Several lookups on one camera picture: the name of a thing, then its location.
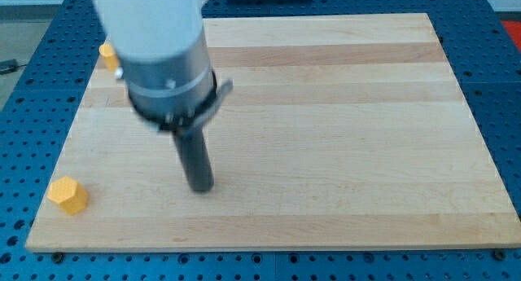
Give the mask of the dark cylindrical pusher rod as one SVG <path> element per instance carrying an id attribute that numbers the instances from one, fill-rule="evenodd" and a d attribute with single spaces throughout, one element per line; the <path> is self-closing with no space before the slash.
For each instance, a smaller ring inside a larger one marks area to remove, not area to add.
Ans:
<path id="1" fill-rule="evenodd" d="M 175 134 L 173 140 L 191 190 L 210 191 L 214 177 L 203 131 L 198 129 L 190 134 Z"/>

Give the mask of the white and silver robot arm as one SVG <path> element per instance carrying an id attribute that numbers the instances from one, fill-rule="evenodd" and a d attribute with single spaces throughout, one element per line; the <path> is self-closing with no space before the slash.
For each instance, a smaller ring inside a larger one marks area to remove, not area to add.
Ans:
<path id="1" fill-rule="evenodd" d="M 204 32 L 209 0 L 91 0 L 134 111 L 172 133 L 193 191 L 214 184 L 203 135 L 233 82 L 218 84 Z"/>

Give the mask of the yellow block behind arm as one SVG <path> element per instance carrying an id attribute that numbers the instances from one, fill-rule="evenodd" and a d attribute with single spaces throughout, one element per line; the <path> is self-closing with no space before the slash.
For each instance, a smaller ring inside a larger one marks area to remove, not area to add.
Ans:
<path id="1" fill-rule="evenodd" d="M 120 61 L 116 51 L 109 42 L 104 42 L 99 47 L 99 54 L 108 70 L 115 72 L 119 68 Z"/>

